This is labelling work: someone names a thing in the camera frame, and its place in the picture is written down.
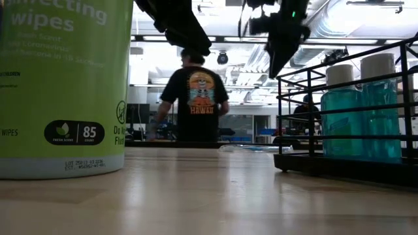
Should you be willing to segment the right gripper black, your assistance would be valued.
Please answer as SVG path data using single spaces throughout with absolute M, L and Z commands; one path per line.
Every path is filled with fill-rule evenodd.
M 310 37 L 310 28 L 299 24 L 281 24 L 268 30 L 266 51 L 270 57 L 269 78 L 277 77 L 300 44 Z

